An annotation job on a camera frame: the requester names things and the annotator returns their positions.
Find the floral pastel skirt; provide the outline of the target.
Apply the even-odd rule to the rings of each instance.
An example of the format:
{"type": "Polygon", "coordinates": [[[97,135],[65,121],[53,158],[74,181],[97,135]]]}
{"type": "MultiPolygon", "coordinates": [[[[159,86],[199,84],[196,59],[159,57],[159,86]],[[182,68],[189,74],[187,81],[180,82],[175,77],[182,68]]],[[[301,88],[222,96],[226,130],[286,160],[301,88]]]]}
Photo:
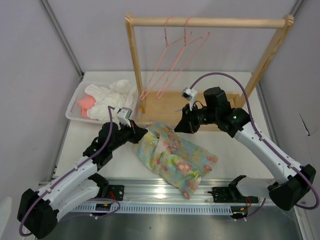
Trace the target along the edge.
{"type": "Polygon", "coordinates": [[[162,123],[149,126],[134,151],[145,167],[178,188],[188,200],[218,161],[216,155],[162,123]]]}

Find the blue wire hanger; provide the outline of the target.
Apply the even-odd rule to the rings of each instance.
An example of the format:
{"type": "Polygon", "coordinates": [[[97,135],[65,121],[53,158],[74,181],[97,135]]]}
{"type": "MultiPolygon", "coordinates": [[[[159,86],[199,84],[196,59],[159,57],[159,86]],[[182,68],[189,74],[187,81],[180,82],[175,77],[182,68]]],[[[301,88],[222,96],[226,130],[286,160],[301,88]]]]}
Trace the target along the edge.
{"type": "Polygon", "coordinates": [[[168,124],[149,119],[141,112],[137,119],[148,130],[136,147],[139,159],[148,169],[160,176],[201,174],[203,153],[199,146],[175,133],[168,124]]]}

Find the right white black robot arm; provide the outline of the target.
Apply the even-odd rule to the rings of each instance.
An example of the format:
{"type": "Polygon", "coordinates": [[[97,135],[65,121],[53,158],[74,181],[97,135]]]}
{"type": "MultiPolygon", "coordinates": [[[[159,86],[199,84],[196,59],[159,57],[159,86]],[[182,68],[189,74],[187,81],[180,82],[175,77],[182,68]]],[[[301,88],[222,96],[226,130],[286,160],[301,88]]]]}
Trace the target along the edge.
{"type": "Polygon", "coordinates": [[[311,190],[316,170],[301,165],[268,139],[242,108],[231,107],[220,87],[203,92],[205,106],[197,107],[198,92],[185,88],[182,97],[189,102],[182,108],[182,117],[175,132],[194,134],[201,125],[217,125],[218,129],[249,149],[272,174],[272,178],[250,178],[240,175],[229,183],[228,196],[234,202],[245,197],[270,199],[288,211],[311,190]]]}

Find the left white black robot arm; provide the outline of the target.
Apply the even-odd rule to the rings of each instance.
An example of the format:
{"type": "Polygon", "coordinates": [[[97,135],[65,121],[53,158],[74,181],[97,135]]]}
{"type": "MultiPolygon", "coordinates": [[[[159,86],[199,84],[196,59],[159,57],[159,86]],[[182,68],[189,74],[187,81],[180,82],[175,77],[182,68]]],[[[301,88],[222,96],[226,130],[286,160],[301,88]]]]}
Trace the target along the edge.
{"type": "Polygon", "coordinates": [[[133,120],[128,124],[105,123],[80,159],[64,174],[47,185],[27,189],[19,203],[17,220],[22,237],[45,238],[72,209],[87,200],[103,200],[109,182],[98,171],[113,157],[113,151],[127,142],[138,144],[147,129],[133,120]]]}

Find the wooden hanger rack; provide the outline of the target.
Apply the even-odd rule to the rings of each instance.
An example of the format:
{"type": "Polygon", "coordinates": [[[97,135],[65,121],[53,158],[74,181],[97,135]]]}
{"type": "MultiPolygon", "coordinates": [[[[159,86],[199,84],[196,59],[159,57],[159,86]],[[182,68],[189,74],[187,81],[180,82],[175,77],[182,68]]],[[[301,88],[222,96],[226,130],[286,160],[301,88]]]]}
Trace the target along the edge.
{"type": "Polygon", "coordinates": [[[132,58],[138,93],[140,94],[139,109],[143,114],[157,121],[165,121],[170,126],[178,123],[178,114],[175,107],[183,101],[177,90],[170,90],[170,83],[165,82],[160,90],[155,90],[151,84],[143,85],[138,47],[135,36],[135,27],[194,27],[194,28],[241,28],[241,29],[274,29],[275,33],[259,60],[243,93],[226,94],[233,107],[246,105],[246,99],[251,95],[278,49],[285,40],[294,24],[294,16],[285,15],[282,19],[244,19],[244,18],[183,18],[183,17],[134,17],[131,13],[125,14],[125,27],[132,58]]]}

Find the white crumpled garment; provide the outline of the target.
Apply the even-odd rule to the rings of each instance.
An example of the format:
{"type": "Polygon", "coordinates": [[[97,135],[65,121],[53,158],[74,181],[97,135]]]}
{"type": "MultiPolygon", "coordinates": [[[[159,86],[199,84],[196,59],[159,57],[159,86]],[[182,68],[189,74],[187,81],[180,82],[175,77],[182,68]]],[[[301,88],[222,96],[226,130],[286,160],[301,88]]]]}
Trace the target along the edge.
{"type": "Polygon", "coordinates": [[[86,110],[89,119],[108,122],[110,115],[108,106],[113,108],[131,108],[137,88],[127,79],[113,82],[109,87],[90,84],[84,92],[93,97],[94,104],[86,110]]]}

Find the pink garment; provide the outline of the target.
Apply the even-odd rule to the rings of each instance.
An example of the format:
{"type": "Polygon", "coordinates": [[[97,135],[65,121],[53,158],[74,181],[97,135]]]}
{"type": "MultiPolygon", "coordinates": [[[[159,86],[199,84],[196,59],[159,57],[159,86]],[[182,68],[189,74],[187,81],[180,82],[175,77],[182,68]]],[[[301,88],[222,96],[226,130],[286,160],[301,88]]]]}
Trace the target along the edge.
{"type": "Polygon", "coordinates": [[[88,117],[87,111],[90,110],[95,105],[95,103],[96,103],[95,98],[88,94],[77,101],[77,104],[81,108],[81,116],[84,119],[90,120],[90,118],[88,117]]]}

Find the white plastic basket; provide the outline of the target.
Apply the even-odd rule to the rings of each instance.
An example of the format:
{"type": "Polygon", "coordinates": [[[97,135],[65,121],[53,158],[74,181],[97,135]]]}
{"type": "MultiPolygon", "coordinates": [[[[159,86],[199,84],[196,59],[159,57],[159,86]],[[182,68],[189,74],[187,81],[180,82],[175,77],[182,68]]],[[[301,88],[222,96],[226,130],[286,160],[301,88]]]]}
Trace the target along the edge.
{"type": "MultiPolygon", "coordinates": [[[[80,121],[85,123],[94,123],[94,124],[103,124],[106,121],[99,121],[99,120],[93,120],[93,119],[84,119],[81,115],[81,107],[77,104],[77,101],[79,99],[82,99],[87,94],[85,93],[85,88],[88,87],[91,84],[98,85],[100,87],[109,87],[111,83],[103,83],[103,82],[97,82],[97,81],[83,81],[79,84],[79,86],[76,88],[71,101],[67,107],[65,116],[69,120],[73,121],[80,121]]],[[[132,114],[130,118],[133,120],[136,117],[136,108],[137,108],[137,102],[138,102],[138,90],[136,89],[135,93],[135,99],[133,100],[131,110],[132,114]]]]}

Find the aluminium mounting rail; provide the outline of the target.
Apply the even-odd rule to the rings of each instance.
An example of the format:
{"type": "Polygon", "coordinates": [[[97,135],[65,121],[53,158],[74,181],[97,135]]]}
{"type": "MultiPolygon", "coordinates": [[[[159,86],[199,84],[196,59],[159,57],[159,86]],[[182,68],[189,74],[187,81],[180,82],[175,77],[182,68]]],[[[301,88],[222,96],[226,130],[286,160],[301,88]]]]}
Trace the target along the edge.
{"type": "Polygon", "coordinates": [[[208,191],[213,187],[227,187],[230,179],[204,179],[190,199],[186,199],[181,191],[163,179],[112,179],[108,183],[98,184],[92,179],[85,179],[81,183],[58,180],[42,186],[36,191],[44,201],[49,201],[53,209],[66,206],[69,203],[77,206],[90,199],[106,198],[109,185],[124,185],[124,197],[121,203],[133,204],[169,204],[169,205],[200,205],[213,204],[214,199],[208,191]]]}

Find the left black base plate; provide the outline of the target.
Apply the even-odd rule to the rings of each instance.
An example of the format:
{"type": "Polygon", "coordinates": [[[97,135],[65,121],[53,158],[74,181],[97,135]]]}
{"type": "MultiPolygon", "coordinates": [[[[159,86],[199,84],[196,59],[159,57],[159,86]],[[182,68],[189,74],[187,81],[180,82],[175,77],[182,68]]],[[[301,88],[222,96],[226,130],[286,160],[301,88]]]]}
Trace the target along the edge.
{"type": "Polygon", "coordinates": [[[124,199],[124,185],[109,185],[106,193],[106,198],[122,201],[124,199]]]}

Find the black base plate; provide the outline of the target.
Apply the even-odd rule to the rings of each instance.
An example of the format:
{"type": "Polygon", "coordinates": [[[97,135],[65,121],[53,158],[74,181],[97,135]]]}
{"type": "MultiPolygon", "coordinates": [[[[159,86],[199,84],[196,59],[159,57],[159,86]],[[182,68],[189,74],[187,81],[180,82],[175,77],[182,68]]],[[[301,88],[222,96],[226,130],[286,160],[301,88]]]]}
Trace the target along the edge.
{"type": "Polygon", "coordinates": [[[109,185],[106,193],[106,198],[122,201],[124,199],[124,185],[109,185]]]}
{"type": "Polygon", "coordinates": [[[213,187],[207,193],[212,195],[215,203],[257,204],[259,202],[258,197],[243,196],[236,188],[230,188],[226,186],[213,187]]]}

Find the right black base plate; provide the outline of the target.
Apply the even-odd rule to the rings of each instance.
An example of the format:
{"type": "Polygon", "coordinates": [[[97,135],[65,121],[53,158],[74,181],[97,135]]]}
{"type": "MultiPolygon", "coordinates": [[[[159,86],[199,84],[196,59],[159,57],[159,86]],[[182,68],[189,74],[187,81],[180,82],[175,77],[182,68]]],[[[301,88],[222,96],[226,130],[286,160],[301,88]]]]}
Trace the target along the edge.
{"type": "Polygon", "coordinates": [[[226,186],[213,187],[207,193],[212,195],[215,203],[257,204],[259,202],[258,197],[243,196],[236,188],[230,188],[226,186]]]}

